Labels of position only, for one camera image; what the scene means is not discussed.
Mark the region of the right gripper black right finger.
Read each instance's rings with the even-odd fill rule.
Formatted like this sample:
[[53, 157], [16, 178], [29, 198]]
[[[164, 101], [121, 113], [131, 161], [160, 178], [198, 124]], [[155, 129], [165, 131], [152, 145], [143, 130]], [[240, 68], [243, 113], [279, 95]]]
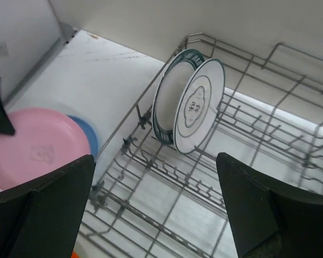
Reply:
[[238, 257], [323, 257], [323, 195], [224, 152], [216, 167]]

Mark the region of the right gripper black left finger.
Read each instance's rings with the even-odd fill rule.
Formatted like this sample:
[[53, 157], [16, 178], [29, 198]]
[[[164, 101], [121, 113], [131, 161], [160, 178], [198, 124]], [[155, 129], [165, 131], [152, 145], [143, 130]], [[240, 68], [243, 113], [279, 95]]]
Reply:
[[0, 192], [0, 257], [71, 257], [95, 170], [84, 155]]

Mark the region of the orange plastic plate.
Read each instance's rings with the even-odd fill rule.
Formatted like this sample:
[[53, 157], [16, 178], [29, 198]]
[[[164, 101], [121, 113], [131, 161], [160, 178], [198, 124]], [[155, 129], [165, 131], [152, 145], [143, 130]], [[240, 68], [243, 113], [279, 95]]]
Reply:
[[80, 258], [76, 252], [72, 252], [71, 258]]

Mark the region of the pink plastic plate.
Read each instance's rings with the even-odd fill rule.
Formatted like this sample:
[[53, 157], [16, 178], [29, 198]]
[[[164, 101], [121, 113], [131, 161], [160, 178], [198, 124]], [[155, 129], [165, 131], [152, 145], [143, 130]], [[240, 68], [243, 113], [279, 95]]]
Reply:
[[67, 115], [40, 107], [9, 114], [16, 132], [0, 134], [0, 189], [48, 174], [84, 155], [90, 145], [81, 127]]

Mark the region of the blue plastic plate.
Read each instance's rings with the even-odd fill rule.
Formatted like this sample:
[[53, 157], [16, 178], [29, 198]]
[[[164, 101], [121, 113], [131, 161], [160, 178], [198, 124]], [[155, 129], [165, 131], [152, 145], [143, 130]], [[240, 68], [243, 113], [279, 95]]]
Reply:
[[97, 134], [93, 127], [86, 122], [85, 120], [81, 119], [77, 116], [68, 115], [70, 119], [72, 119], [74, 122], [76, 122], [80, 128], [83, 130], [84, 134], [87, 137], [87, 140], [90, 145], [90, 153], [93, 157], [97, 157], [98, 151], [99, 151], [99, 141], [97, 138]]

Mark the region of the white plate with emblem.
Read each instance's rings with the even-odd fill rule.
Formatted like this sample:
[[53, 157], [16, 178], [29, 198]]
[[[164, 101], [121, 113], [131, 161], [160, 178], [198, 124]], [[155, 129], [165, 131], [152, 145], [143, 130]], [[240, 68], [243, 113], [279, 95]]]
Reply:
[[226, 86], [221, 60], [211, 58], [190, 77], [180, 97], [173, 127], [177, 151], [189, 154], [199, 147], [213, 126]]

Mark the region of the green rimmed white plate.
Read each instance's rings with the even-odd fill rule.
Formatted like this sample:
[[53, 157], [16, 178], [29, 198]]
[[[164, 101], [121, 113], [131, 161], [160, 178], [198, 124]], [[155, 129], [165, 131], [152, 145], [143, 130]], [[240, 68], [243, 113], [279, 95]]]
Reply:
[[205, 61], [196, 49], [178, 53], [167, 65], [152, 104], [152, 128], [159, 142], [173, 144], [173, 124], [182, 92], [196, 69]]

